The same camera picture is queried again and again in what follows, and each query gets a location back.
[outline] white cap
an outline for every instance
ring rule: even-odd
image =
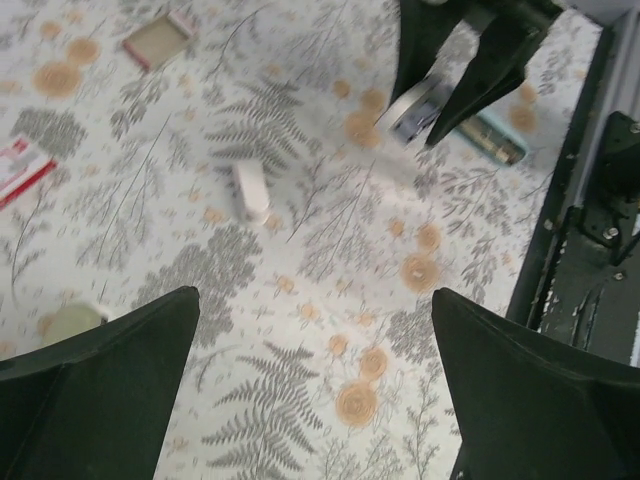
[[[241,160],[233,164],[240,210],[245,220],[264,225],[270,215],[267,181],[259,160]]]

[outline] red and white package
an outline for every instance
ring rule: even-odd
[[[24,135],[0,150],[0,209],[56,166],[50,155]]]

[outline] small white object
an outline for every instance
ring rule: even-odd
[[[270,215],[270,200],[262,162],[242,160],[234,163],[233,178],[244,218],[255,225],[264,225]]]

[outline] floral tablecloth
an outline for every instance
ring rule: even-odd
[[[143,75],[122,39],[166,8],[200,29]],[[504,312],[598,29],[565,13],[495,110],[532,157],[374,127],[391,0],[0,0],[0,126],[60,162],[0,212],[0,355],[76,300],[123,313],[195,285],[202,317],[158,479],[444,479],[459,446],[430,323],[448,286]],[[456,30],[438,69],[474,54]],[[231,162],[273,214],[237,221]]]

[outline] bolt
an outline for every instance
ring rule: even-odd
[[[602,236],[604,237],[605,240],[613,240],[619,234],[620,234],[620,232],[618,231],[617,228],[611,227],[611,228],[605,230],[604,233],[602,234]]]

